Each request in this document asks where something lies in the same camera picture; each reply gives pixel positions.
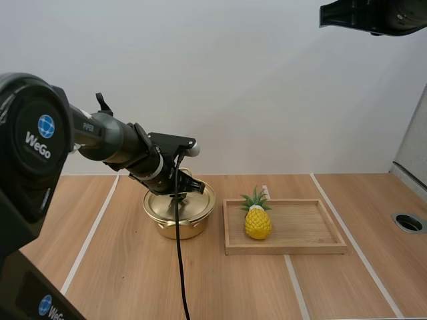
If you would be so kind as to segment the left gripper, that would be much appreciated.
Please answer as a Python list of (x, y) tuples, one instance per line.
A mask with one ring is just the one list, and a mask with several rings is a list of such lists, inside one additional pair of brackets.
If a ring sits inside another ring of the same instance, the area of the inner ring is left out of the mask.
[(129, 176), (156, 195), (169, 195), (175, 191), (175, 174), (178, 173), (179, 193), (203, 194), (205, 183), (177, 170), (173, 161), (162, 155), (145, 158), (128, 167)]

